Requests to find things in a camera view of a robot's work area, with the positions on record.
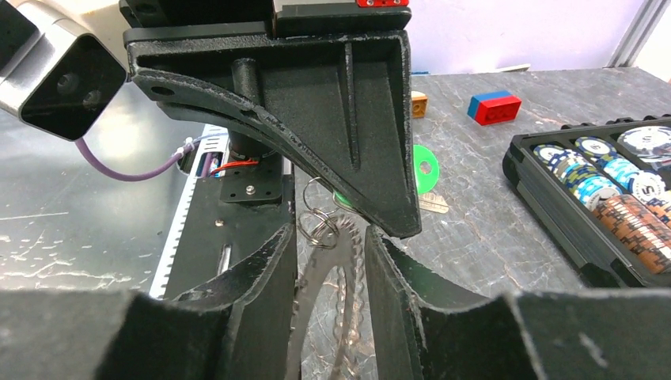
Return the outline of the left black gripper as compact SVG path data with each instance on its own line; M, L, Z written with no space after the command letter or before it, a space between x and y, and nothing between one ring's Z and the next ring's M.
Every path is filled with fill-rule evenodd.
M401 30L411 20L408 1L118 6L132 27L123 35L131 80L167 116L260 141L390 236L421 231L410 43ZM176 28L196 25L263 26L290 38Z

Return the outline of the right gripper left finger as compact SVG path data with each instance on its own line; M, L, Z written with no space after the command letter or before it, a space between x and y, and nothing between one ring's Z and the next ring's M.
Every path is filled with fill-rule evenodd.
M3 291L1 376L281 379L295 242L286 224L251 256L172 301L137 291Z

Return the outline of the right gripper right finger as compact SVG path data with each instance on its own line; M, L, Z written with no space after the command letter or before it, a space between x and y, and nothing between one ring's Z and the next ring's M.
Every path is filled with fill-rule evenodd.
M381 379L667 379L670 293L512 291L488 298L380 228L364 257Z

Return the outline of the green key tag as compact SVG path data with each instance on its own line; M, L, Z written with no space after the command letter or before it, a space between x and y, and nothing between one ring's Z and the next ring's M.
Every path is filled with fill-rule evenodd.
M435 154L425 146L413 146L413 165L417 192L422 195L433 190L440 178L440 165Z

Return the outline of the yellow orange brick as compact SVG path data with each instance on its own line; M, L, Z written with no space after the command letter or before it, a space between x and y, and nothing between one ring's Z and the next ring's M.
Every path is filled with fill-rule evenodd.
M412 117L423 118L426 115L428 96L420 91L411 91Z

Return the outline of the red blue brick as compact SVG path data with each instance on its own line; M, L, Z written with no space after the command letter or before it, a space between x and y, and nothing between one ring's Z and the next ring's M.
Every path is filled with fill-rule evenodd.
M522 99L502 90L472 96L467 115L481 126L510 122L517 118Z

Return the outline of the black poker chip case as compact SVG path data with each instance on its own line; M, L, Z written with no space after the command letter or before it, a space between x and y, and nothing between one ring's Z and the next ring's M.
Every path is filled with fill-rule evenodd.
M670 285L669 115L515 135L502 169L589 285Z

